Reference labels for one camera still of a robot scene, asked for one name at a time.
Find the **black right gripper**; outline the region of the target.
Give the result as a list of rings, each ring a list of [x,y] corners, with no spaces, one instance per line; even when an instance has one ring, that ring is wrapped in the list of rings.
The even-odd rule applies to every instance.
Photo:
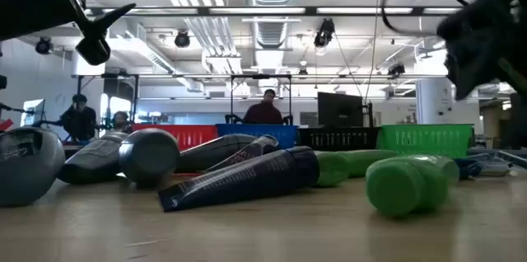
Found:
[[[455,1],[462,8],[436,30],[455,99],[494,79],[527,89],[527,0]]]

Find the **green plastic basket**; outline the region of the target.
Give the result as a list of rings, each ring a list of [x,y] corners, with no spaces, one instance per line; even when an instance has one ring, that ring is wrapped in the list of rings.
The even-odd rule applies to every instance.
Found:
[[[395,124],[380,128],[376,148],[457,158],[467,154],[472,141],[471,124]]]

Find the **blue plastic basket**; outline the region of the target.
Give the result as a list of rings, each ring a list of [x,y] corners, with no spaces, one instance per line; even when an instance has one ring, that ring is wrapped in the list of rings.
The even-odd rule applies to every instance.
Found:
[[[297,127],[280,124],[216,124],[219,136],[226,134],[247,134],[255,137],[271,135],[282,148],[291,148],[296,143]]]

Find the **red plastic basket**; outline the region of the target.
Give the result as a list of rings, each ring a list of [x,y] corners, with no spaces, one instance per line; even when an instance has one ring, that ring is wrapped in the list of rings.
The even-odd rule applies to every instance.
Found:
[[[134,131],[140,129],[162,129],[178,141],[180,151],[207,143],[218,137],[215,125],[133,124]]]

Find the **grey bottle round base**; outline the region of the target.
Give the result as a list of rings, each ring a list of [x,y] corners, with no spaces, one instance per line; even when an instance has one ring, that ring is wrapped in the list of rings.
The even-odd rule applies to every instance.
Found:
[[[180,150],[177,139],[162,129],[140,129],[119,146],[119,165],[133,183],[156,186],[176,170]]]

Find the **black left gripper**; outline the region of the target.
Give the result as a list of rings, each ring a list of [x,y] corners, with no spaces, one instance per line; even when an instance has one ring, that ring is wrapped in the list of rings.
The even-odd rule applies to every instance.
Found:
[[[86,37],[76,50],[91,66],[97,66],[110,58],[106,31],[135,7],[130,3],[87,20],[78,13],[83,6],[74,7],[71,0],[0,0],[0,41],[75,22]]]

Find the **black overhead frame bar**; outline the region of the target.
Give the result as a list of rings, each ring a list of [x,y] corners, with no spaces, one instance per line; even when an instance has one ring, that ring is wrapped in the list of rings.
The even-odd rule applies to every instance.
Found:
[[[385,7],[388,16],[448,16],[460,7]],[[380,7],[135,7],[125,16],[379,16]]]

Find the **person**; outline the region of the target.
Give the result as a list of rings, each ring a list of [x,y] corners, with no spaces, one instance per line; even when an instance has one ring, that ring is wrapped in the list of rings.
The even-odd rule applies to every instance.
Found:
[[[128,134],[133,132],[132,126],[128,120],[128,114],[125,111],[117,111],[114,114],[110,130]]]
[[[60,121],[72,141],[89,141],[95,137],[96,112],[86,105],[83,94],[72,97],[72,105],[61,114]]]
[[[282,124],[282,114],[273,105],[276,93],[273,89],[267,89],[263,94],[263,100],[252,105],[242,119],[243,124]]]

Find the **small dark tube red print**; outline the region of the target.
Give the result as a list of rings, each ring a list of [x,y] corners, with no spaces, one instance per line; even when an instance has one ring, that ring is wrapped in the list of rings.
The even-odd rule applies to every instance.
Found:
[[[260,157],[264,154],[275,152],[281,148],[279,141],[271,135],[263,135],[256,138],[253,142],[241,148],[227,159],[217,163],[215,166],[207,168],[204,173],[217,171],[222,168],[232,166],[236,163]]]

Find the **black plastic basket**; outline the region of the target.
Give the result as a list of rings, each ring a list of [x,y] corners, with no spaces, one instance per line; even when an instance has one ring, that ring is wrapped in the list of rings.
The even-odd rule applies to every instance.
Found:
[[[296,144],[316,151],[376,149],[380,127],[298,129]]]

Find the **white round pillar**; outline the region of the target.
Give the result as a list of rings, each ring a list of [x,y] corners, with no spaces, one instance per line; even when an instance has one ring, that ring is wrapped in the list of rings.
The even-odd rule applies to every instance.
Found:
[[[451,124],[453,97],[447,78],[420,79],[416,85],[417,122]]]

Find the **dark grey bottle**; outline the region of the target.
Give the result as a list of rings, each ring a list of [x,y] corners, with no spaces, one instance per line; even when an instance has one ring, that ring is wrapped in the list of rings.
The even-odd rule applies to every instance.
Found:
[[[199,173],[227,159],[256,139],[247,134],[227,134],[180,153],[175,173]]]

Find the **large grey bottle white print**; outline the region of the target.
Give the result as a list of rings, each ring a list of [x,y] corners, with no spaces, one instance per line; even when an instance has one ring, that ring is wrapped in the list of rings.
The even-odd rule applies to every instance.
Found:
[[[51,130],[21,127],[0,134],[0,208],[42,198],[64,163],[63,145]]]

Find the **small lit monitor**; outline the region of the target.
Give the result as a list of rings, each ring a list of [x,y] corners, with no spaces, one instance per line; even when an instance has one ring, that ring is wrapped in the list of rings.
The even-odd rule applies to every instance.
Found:
[[[21,114],[21,126],[33,126],[44,119],[45,99],[25,101]]]

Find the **large navy tube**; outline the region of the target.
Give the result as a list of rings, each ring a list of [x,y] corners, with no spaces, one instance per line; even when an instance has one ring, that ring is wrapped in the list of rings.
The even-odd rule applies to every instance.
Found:
[[[158,192],[165,212],[290,194],[319,179],[319,162],[309,147],[270,152],[185,180]]]

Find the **green bottle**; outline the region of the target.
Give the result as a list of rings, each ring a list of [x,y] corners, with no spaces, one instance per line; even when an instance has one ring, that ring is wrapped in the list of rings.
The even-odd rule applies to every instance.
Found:
[[[342,151],[339,154],[347,160],[350,178],[364,177],[371,164],[398,155],[397,152],[381,149]]]
[[[338,152],[321,152],[316,155],[319,163],[319,179],[316,187],[334,187],[349,177],[349,162]]]
[[[459,181],[454,160],[432,155],[382,159],[366,169],[366,196],[381,214],[403,218],[437,210]]]

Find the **black computer monitor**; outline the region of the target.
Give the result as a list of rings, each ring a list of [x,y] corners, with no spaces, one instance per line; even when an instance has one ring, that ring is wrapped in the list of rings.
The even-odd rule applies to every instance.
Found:
[[[363,103],[360,96],[319,92],[318,124],[325,127],[362,127]]]

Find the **grey bottle with label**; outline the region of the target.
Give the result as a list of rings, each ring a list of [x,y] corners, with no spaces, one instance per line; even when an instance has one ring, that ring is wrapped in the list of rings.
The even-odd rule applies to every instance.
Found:
[[[127,136],[128,133],[109,132],[91,141],[65,161],[57,178],[73,185],[112,180],[121,172],[119,148]]]

